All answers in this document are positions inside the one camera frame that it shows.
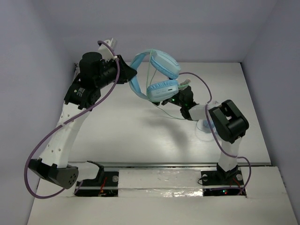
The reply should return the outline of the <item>light blue headphones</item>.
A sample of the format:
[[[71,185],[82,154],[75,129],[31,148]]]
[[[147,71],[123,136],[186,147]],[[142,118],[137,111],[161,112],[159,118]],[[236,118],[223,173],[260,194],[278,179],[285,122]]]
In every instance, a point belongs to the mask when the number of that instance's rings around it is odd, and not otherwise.
[[[147,74],[146,77],[146,92],[142,92],[136,75],[129,81],[131,90],[138,97],[155,103],[178,94],[180,85],[177,79],[181,72],[178,62],[163,51],[147,49],[132,59],[130,67],[137,71],[146,56],[149,56],[148,67],[153,67],[153,75]]]

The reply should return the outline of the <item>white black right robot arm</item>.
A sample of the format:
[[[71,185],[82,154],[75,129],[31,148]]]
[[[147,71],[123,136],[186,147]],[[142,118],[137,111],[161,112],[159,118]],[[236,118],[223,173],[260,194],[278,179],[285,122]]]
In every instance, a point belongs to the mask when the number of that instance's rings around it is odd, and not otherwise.
[[[194,101],[190,86],[155,105],[171,103],[180,107],[180,113],[186,120],[206,120],[217,145],[221,150],[216,170],[201,173],[204,186],[230,185],[239,174],[237,159],[242,137],[249,129],[248,120],[231,100],[221,104],[200,105]]]

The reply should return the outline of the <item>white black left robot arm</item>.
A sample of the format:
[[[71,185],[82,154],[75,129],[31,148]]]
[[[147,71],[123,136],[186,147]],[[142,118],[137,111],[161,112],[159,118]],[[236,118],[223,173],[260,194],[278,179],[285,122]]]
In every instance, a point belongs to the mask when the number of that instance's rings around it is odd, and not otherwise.
[[[69,164],[69,154],[89,113],[112,92],[109,90],[102,97],[101,90],[109,84],[113,87],[125,84],[137,74],[121,55],[104,58],[104,54],[98,52],[85,53],[77,67],[79,71],[64,97],[56,128],[42,140],[49,139],[48,145],[37,159],[30,154],[26,161],[24,180],[27,187],[28,170],[63,189],[74,185],[78,180],[79,168]]]

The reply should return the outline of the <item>white front board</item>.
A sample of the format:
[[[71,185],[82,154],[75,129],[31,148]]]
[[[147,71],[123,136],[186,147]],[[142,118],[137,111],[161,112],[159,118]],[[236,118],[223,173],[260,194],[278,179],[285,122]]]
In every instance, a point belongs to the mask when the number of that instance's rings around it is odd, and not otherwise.
[[[276,167],[255,167],[246,196],[66,197],[33,203],[30,225],[295,225]]]

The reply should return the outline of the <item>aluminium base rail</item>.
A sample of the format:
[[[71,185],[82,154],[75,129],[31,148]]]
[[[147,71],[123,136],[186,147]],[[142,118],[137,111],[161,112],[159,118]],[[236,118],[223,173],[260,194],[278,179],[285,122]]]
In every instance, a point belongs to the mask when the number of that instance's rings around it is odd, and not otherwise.
[[[216,168],[216,164],[98,162],[111,168]]]

